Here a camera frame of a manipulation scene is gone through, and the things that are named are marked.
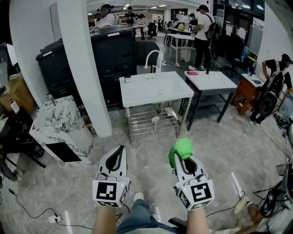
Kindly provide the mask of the green cloth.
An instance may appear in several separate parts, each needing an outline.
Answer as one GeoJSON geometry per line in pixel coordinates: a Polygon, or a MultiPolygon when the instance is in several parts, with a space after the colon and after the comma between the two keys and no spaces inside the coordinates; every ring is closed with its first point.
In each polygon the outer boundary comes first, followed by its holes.
{"type": "Polygon", "coordinates": [[[171,147],[168,159],[172,169],[175,168],[175,154],[177,154],[181,160],[190,158],[193,155],[192,141],[188,138],[182,138],[171,147]]]}

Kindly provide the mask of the person's left forearm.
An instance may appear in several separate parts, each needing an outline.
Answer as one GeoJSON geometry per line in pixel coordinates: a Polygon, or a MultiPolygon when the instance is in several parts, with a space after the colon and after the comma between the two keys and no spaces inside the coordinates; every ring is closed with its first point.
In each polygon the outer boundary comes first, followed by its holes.
{"type": "Polygon", "coordinates": [[[115,207],[98,208],[92,234],[117,234],[115,207]]]}

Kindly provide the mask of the cardboard box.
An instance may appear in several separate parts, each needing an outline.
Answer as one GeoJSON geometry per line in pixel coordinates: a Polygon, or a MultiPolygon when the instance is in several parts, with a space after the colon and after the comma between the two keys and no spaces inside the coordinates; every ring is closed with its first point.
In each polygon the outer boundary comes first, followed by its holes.
{"type": "Polygon", "coordinates": [[[13,111],[11,100],[23,107],[27,114],[34,111],[35,101],[21,72],[9,76],[7,86],[0,96],[0,103],[7,112],[13,111]]]}

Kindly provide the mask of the white bottle blue cap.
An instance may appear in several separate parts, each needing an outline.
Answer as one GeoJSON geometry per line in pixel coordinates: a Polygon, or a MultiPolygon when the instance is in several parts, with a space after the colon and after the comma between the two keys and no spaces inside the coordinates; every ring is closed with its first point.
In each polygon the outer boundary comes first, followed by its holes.
{"type": "Polygon", "coordinates": [[[17,114],[19,112],[19,110],[20,110],[20,107],[12,99],[10,99],[10,102],[11,102],[11,108],[13,109],[14,113],[17,114]]]}

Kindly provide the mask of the wooden cabinet with sink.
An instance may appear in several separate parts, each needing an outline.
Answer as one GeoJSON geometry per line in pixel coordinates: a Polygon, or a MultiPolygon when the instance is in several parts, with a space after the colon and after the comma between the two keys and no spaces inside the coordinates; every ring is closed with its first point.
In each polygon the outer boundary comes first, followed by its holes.
{"type": "Polygon", "coordinates": [[[231,101],[242,116],[246,111],[254,109],[254,105],[259,98],[264,82],[255,74],[242,74],[240,83],[231,101]]]}

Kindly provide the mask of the person's right forearm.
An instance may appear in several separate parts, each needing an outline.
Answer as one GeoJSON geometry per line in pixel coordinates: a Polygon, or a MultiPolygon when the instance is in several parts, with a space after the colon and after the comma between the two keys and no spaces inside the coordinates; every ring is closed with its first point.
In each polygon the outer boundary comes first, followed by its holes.
{"type": "Polygon", "coordinates": [[[188,211],[186,234],[210,234],[204,208],[188,211]]]}

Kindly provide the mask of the black office chair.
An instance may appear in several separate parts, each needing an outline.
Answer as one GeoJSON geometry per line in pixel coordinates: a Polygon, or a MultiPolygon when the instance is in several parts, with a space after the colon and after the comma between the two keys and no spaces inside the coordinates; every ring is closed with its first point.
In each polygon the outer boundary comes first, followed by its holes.
{"type": "Polygon", "coordinates": [[[227,53],[225,59],[231,64],[231,67],[224,66],[220,68],[220,71],[230,70],[230,78],[233,77],[234,74],[241,76],[237,71],[237,65],[242,62],[242,51],[244,49],[244,44],[242,38],[238,35],[233,35],[228,44],[227,53]]]}

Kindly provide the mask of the white waste bin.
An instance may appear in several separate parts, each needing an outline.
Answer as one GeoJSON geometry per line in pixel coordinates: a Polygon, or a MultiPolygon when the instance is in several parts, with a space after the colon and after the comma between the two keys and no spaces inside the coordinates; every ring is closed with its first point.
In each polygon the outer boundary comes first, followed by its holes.
{"type": "Polygon", "coordinates": [[[190,61],[191,50],[182,48],[180,51],[181,61],[188,63],[190,61]]]}

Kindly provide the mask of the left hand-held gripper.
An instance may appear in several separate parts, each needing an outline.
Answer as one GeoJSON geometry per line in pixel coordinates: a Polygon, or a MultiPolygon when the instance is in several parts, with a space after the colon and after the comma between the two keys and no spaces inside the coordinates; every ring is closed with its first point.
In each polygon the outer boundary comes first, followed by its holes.
{"type": "Polygon", "coordinates": [[[125,146],[120,145],[111,149],[100,159],[96,179],[92,181],[92,198],[99,206],[118,208],[123,206],[131,184],[126,172],[125,146]]]}

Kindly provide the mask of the white gooseneck faucet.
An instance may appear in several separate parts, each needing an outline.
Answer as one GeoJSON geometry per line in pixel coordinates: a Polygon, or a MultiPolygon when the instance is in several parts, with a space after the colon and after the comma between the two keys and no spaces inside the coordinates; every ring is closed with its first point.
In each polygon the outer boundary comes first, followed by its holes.
{"type": "Polygon", "coordinates": [[[153,53],[158,53],[159,65],[158,65],[158,66],[157,66],[157,64],[156,64],[156,65],[152,65],[152,67],[156,69],[156,70],[155,70],[155,74],[159,74],[159,73],[161,73],[161,71],[162,71],[162,64],[163,64],[163,61],[162,61],[163,54],[162,54],[159,50],[152,50],[152,51],[147,55],[147,57],[146,57],[146,63],[145,63],[144,68],[147,69],[147,67],[148,67],[148,60],[149,60],[149,57],[150,57],[150,55],[153,54],[153,53]]]}

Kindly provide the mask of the person's blue jeans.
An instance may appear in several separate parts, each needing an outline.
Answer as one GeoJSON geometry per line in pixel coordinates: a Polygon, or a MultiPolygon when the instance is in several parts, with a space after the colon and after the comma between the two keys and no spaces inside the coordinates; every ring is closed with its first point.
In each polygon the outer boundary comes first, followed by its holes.
{"type": "Polygon", "coordinates": [[[142,197],[134,200],[130,215],[118,226],[117,234],[180,234],[151,216],[149,205],[142,197]]]}

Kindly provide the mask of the white sink on black frame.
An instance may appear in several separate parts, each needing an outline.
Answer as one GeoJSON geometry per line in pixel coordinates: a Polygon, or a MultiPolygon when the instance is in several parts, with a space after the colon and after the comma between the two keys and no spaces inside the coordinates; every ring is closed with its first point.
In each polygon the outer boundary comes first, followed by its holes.
{"type": "Polygon", "coordinates": [[[195,94],[187,114],[187,130],[191,129],[195,115],[200,107],[212,106],[219,113],[220,122],[237,90],[237,85],[221,71],[197,71],[198,75],[187,75],[186,84],[194,89],[195,94]]]}

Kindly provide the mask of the white sink on steel frame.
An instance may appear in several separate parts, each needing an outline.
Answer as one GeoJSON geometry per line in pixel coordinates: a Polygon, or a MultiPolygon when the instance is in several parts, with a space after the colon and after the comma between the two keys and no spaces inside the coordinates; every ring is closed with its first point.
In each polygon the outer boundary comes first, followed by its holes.
{"type": "Polygon", "coordinates": [[[187,101],[189,106],[194,92],[176,72],[134,75],[130,83],[125,83],[124,77],[120,77],[119,84],[132,146],[135,145],[134,137],[140,134],[178,128],[176,136],[180,136],[187,113],[177,114],[173,110],[174,115],[169,117],[164,104],[187,101]],[[159,116],[160,119],[154,131],[151,119],[155,116],[159,116]]]}

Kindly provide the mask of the white table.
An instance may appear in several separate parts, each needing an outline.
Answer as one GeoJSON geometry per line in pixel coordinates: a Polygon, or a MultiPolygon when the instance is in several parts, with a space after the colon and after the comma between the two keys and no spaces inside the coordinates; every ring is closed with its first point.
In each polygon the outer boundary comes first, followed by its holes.
{"type": "Polygon", "coordinates": [[[179,46],[179,40],[181,39],[182,43],[188,44],[188,41],[194,41],[194,38],[192,36],[187,35],[181,35],[181,34],[170,34],[170,47],[169,47],[169,57],[168,59],[171,59],[171,52],[175,51],[175,67],[180,67],[178,63],[178,52],[183,50],[193,50],[195,51],[194,47],[188,47],[188,46],[179,46]]]}

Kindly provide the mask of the marble sink cabinet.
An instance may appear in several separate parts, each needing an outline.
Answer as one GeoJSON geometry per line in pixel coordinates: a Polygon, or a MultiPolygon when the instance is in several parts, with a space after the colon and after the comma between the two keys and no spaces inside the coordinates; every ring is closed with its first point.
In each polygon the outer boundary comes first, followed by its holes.
{"type": "Polygon", "coordinates": [[[39,108],[29,133],[63,166],[92,164],[93,137],[73,96],[45,102],[39,108]]]}

